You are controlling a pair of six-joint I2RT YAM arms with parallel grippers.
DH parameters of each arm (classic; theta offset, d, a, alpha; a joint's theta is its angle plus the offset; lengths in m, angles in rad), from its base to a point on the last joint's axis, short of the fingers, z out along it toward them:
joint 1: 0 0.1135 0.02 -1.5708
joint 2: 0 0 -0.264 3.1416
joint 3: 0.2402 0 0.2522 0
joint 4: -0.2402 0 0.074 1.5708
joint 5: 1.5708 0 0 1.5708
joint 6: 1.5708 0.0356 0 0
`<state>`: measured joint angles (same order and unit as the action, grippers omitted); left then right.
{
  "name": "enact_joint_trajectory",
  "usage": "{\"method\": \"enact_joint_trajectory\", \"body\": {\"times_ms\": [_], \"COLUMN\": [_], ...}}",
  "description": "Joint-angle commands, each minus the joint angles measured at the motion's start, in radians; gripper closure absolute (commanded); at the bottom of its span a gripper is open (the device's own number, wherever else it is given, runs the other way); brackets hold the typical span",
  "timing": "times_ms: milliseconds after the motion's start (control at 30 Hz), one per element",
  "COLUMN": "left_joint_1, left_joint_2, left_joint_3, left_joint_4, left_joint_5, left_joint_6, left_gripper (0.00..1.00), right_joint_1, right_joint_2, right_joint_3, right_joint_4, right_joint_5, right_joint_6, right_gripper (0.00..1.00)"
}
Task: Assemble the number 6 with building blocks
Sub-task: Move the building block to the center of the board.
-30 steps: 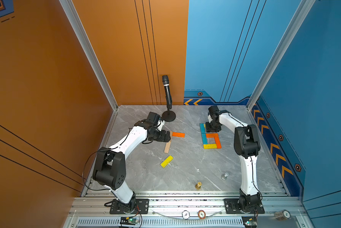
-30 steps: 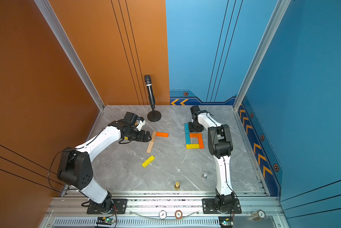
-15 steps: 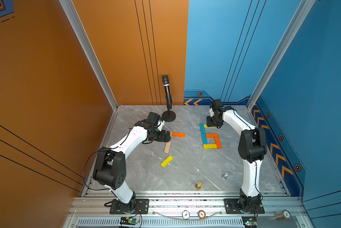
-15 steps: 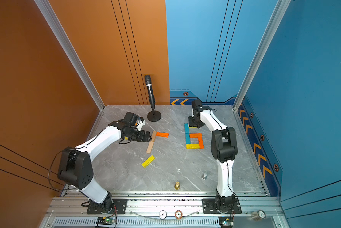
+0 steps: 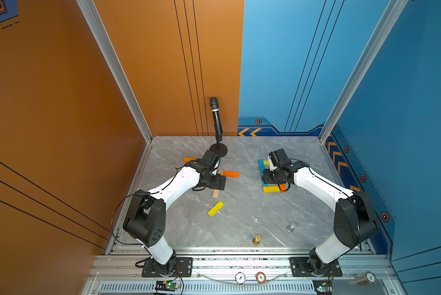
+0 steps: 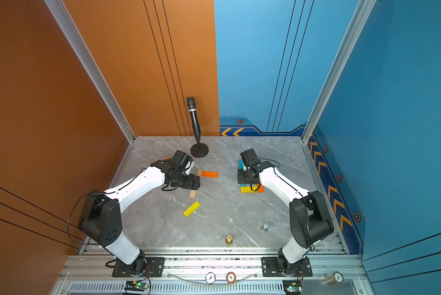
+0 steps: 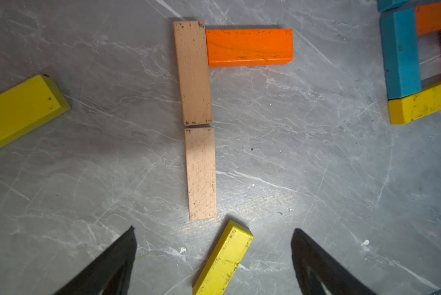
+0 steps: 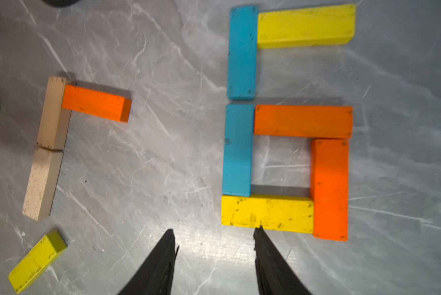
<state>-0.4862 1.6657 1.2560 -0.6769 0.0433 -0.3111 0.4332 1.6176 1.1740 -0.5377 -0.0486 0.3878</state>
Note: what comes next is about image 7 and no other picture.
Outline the teal block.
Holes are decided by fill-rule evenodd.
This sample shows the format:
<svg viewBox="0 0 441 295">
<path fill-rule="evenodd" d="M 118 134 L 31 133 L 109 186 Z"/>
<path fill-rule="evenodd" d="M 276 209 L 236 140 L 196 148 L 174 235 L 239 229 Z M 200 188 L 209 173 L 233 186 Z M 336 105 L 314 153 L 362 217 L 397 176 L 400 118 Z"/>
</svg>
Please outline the teal block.
<svg viewBox="0 0 441 295">
<path fill-rule="evenodd" d="M 377 0 L 377 8 L 380 13 L 399 8 L 411 0 Z"/>
<path fill-rule="evenodd" d="M 396 11 L 381 18 L 380 33 L 388 99 L 421 92 L 415 10 Z"/>
</svg>

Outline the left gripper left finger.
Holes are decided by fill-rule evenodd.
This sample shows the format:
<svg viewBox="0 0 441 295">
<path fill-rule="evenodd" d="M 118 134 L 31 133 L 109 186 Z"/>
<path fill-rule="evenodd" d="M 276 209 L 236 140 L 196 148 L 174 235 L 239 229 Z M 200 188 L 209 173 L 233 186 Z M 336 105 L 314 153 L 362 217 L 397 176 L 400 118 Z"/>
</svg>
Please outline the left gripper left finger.
<svg viewBox="0 0 441 295">
<path fill-rule="evenodd" d="M 131 226 L 57 295 L 126 295 L 136 256 L 137 240 Z"/>
</svg>

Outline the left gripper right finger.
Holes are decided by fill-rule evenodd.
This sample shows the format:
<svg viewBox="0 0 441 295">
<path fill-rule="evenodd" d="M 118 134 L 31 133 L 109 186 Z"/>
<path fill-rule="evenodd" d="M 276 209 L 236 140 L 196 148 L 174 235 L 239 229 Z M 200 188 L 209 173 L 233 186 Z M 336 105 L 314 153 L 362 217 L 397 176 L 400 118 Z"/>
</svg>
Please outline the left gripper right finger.
<svg viewBox="0 0 441 295">
<path fill-rule="evenodd" d="M 373 295 L 374 292 L 338 263 L 301 229 L 292 240 L 295 276 L 304 295 Z"/>
</svg>

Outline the tan block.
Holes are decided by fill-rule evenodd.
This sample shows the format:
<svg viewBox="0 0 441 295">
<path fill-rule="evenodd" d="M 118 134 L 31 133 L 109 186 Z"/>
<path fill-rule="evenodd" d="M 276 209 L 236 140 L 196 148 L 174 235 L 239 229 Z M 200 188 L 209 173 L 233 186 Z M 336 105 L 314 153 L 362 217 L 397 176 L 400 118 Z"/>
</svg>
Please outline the tan block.
<svg viewBox="0 0 441 295">
<path fill-rule="evenodd" d="M 185 152 L 189 218 L 191 221 L 216 218 L 214 129 L 185 129 Z"/>
<path fill-rule="evenodd" d="M 183 123 L 210 124 L 213 107 L 205 23 L 174 22 L 173 27 Z"/>
</svg>

